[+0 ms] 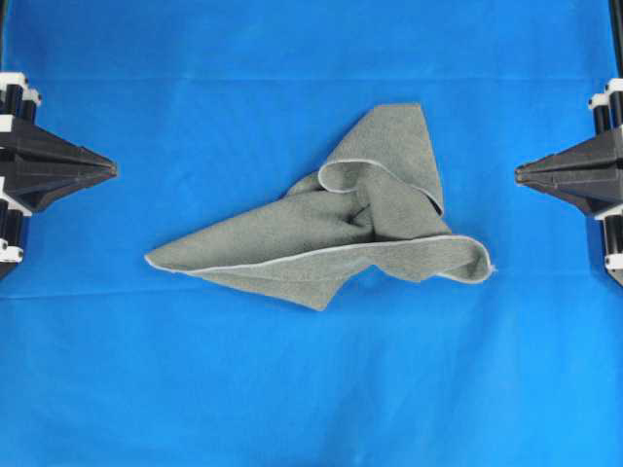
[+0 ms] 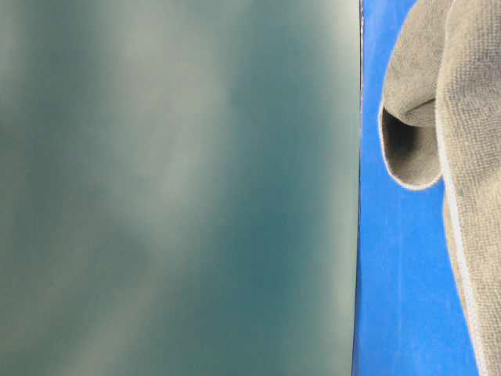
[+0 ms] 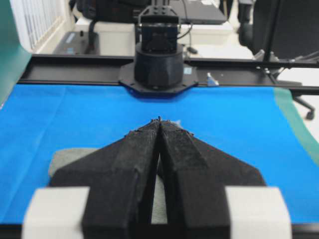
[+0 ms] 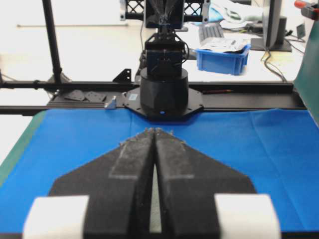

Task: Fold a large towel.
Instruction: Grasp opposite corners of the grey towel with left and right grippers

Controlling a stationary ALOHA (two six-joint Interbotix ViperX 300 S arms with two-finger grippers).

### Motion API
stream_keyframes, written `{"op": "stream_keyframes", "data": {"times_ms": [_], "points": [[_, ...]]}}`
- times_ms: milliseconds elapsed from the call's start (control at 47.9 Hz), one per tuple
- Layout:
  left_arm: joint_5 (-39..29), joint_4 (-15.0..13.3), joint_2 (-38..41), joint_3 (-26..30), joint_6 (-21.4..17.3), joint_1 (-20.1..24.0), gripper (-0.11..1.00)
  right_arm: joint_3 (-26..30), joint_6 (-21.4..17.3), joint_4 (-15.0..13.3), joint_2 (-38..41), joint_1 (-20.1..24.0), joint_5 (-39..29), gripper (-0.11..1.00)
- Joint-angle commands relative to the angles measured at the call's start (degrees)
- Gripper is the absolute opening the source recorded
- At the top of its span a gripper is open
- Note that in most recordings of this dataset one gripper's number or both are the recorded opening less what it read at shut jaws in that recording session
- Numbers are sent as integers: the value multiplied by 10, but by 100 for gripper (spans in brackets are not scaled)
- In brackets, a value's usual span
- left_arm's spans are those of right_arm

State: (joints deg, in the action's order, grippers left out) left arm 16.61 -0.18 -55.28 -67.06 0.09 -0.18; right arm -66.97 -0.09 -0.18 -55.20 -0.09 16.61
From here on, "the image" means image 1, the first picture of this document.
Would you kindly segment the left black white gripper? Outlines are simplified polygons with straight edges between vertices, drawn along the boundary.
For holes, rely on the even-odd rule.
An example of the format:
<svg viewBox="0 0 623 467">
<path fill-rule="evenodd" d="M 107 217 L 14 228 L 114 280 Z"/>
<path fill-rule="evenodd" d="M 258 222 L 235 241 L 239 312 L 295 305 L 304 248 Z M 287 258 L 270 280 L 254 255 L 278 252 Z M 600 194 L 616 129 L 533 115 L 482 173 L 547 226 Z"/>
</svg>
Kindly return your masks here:
<svg viewBox="0 0 623 467">
<path fill-rule="evenodd" d="M 70 143 L 35 124 L 42 98 L 21 72 L 1 72 L 1 147 L 44 161 L 104 167 L 116 171 L 114 162 Z M 18 176 L 1 169 L 1 279 L 23 261 L 29 220 L 55 201 L 113 179 L 116 173 L 82 177 Z"/>
</svg>

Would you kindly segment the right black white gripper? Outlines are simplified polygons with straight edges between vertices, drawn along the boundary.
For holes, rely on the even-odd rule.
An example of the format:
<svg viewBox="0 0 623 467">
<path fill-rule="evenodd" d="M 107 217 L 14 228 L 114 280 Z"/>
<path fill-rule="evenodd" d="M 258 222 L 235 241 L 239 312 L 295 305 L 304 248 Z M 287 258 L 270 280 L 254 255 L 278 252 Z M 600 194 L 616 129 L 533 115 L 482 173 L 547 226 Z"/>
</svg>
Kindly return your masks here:
<svg viewBox="0 0 623 467">
<path fill-rule="evenodd" d="M 522 186 L 565 201 L 601 223 L 607 274 L 622 284 L 622 185 L 615 180 L 556 181 L 548 175 L 526 175 L 559 170 L 594 169 L 622 160 L 622 79 L 613 78 L 602 93 L 589 99 L 598 135 L 562 152 L 515 169 Z"/>
</svg>

